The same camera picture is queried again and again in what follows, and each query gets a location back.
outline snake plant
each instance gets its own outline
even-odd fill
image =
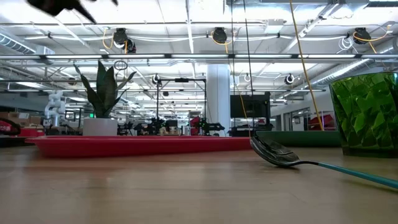
[[[114,68],[111,67],[106,70],[104,65],[98,61],[98,72],[96,79],[96,92],[90,86],[87,78],[81,74],[80,69],[76,66],[76,72],[80,75],[81,81],[83,82],[86,92],[87,99],[93,105],[95,116],[97,118],[109,118],[113,107],[119,102],[121,96],[126,90],[124,90],[118,98],[118,91],[121,90],[128,81],[134,76],[136,72],[131,73],[127,79],[118,86],[114,79]]]

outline white planter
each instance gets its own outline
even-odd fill
[[[87,118],[83,122],[84,136],[117,136],[118,121],[109,118]]]

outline metal spoon head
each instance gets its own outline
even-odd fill
[[[250,145],[259,156],[275,166],[290,167],[300,163],[294,152],[269,139],[254,136],[250,139]]]

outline white robot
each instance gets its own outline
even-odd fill
[[[49,95],[49,103],[44,109],[45,118],[44,126],[59,126],[60,114],[65,114],[65,102],[61,101],[63,95],[62,90],[52,91]]]

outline ceiling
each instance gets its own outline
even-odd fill
[[[57,55],[63,54],[120,54],[121,49],[113,47],[107,49],[103,45],[102,37],[107,37],[105,44],[111,45],[111,35],[118,27],[127,29],[127,34],[132,38],[137,47],[137,54],[225,54],[224,45],[217,45],[206,35],[210,34],[215,27],[224,27],[229,38],[232,31],[235,35],[233,44],[227,45],[229,54],[297,54],[299,52],[295,40],[295,29],[292,22],[289,5],[286,1],[275,1],[274,4],[264,4],[256,0],[247,0],[246,15],[242,1],[235,0],[231,7],[230,1],[227,5],[223,1],[214,0],[119,0],[116,7],[110,0],[99,0],[97,2],[83,1],[87,10],[97,20],[98,24],[93,25],[75,11],[62,11],[56,19],[30,7],[24,0],[2,0],[0,2],[0,33],[7,32],[14,35],[21,42],[30,45],[46,46]],[[301,45],[304,54],[352,54],[355,50],[359,53],[368,52],[369,44],[353,44],[347,50],[342,50],[341,42],[347,33],[353,33],[356,27],[365,27],[372,38],[382,37],[381,40],[373,42],[374,46],[382,44],[396,36],[398,25],[397,7],[365,7],[366,1],[355,1],[348,4],[338,5],[330,15],[323,20],[317,21],[317,17],[327,7],[326,1],[306,1],[308,4],[294,4],[294,15],[297,22],[297,29],[301,31],[307,28],[301,38]],[[248,19],[247,31],[245,18]],[[274,26],[273,22],[282,20],[282,26]],[[17,52],[0,46],[2,54],[18,54]],[[55,62],[72,63],[68,60],[57,60]],[[151,79],[155,74],[162,78],[205,78],[207,73],[206,60],[185,60],[172,62],[171,60],[151,60],[152,66],[147,66],[147,60],[131,60],[136,66],[131,66],[126,73],[138,71],[134,77],[134,83],[128,86],[132,89],[150,89]],[[38,79],[45,78],[44,64],[34,61],[20,62],[8,61],[18,65],[20,69],[27,70],[30,75],[23,75],[20,71],[10,72],[3,68],[0,77],[3,79]],[[20,64],[36,64],[32,67],[21,67]],[[82,72],[89,78],[95,78],[96,65],[81,67]],[[321,72],[327,71],[338,63],[306,63],[310,79],[316,79]],[[234,66],[235,75],[239,88],[248,88],[249,82],[245,81],[246,73],[249,73],[247,62],[236,62]],[[73,67],[47,66],[48,72],[54,73],[52,79],[67,79],[77,77]],[[303,83],[303,67],[299,61],[265,63],[256,61],[251,64],[254,88],[295,88]],[[284,83],[287,74],[293,74],[296,79],[293,86]],[[26,86],[13,85],[13,88]],[[71,86],[67,83],[52,85],[53,88],[61,89],[82,89],[81,83]],[[173,83],[167,88],[197,88],[192,93],[170,93],[167,98],[203,98],[203,92],[195,83]],[[130,92],[126,95],[129,101],[140,101],[150,106],[154,101],[150,100],[148,94]]]

